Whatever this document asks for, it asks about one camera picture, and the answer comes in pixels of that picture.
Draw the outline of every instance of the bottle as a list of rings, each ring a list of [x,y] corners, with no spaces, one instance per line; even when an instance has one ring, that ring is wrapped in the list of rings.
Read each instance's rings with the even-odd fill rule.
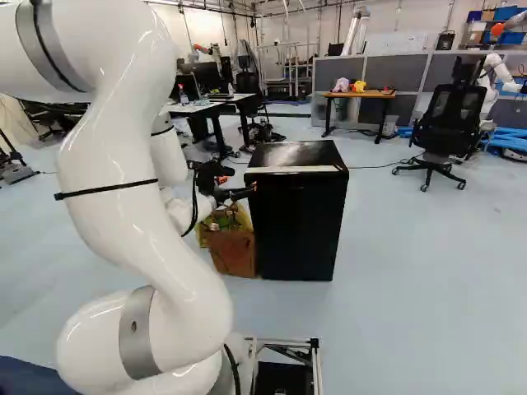
[[[180,88],[180,104],[187,105],[189,103],[189,97],[184,93],[183,84],[178,84],[178,87]]]

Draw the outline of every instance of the whiteboard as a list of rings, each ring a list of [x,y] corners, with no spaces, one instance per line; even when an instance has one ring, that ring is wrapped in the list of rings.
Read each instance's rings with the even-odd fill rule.
[[[422,52],[427,48],[426,31],[390,31],[366,35],[366,53],[384,55],[390,53]]]

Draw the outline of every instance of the gray partition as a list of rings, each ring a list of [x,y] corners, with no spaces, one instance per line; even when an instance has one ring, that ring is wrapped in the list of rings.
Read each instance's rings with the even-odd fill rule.
[[[363,65],[364,58],[317,59],[314,91],[329,91],[341,77],[360,80]]]
[[[428,55],[368,56],[365,80],[369,86],[392,86],[399,91],[419,91]]]
[[[428,68],[427,79],[425,86],[422,88],[424,92],[433,92],[436,86],[440,84],[450,84],[452,82],[452,68],[456,57],[460,56],[464,61],[475,62],[483,56],[487,56],[486,53],[475,53],[472,54],[450,54],[450,53],[434,53],[430,61],[430,67]]]
[[[388,115],[398,115],[397,124],[399,126],[408,126],[416,100],[417,95],[397,95],[395,99],[390,101]],[[358,122],[380,123],[382,120],[382,105],[381,99],[361,99]]]
[[[527,128],[527,101],[499,99],[488,115],[502,128]]]

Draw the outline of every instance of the desk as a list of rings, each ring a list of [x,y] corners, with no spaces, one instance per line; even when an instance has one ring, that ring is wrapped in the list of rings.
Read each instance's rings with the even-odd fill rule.
[[[327,137],[331,131],[334,129],[334,127],[329,126],[329,122],[331,121],[331,102],[333,99],[351,99],[351,98],[364,98],[364,99],[382,99],[383,100],[383,108],[382,108],[382,120],[380,121],[379,125],[379,132],[377,133],[377,137],[375,138],[375,144],[379,144],[380,140],[382,139],[382,128],[385,124],[386,115],[388,113],[388,107],[391,99],[395,99],[395,96],[397,94],[397,91],[391,90],[385,93],[384,91],[378,91],[378,90],[368,90],[364,91],[362,93],[357,92],[327,92],[324,93],[322,96],[328,99],[328,104],[326,105],[326,130],[322,134],[322,137]]]
[[[231,99],[210,99],[210,101],[214,103],[236,105],[236,108],[240,111],[241,131],[244,137],[244,145],[240,147],[240,151],[248,151],[250,148],[249,125],[247,124],[247,111],[245,105],[247,104],[247,99],[255,96],[255,93],[235,93],[234,97]]]
[[[236,156],[232,148],[225,144],[223,139],[222,126],[220,125],[220,107],[223,103],[211,103],[209,105],[165,105],[162,112],[167,112],[176,117],[186,118],[210,118],[214,128],[214,136],[218,149],[218,159],[222,161],[229,156]]]

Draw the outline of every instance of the black cabinet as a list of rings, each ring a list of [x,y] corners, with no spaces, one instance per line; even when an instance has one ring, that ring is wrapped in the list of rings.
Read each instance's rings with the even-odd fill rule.
[[[331,281],[349,173],[331,140],[260,144],[245,171],[258,273]]]

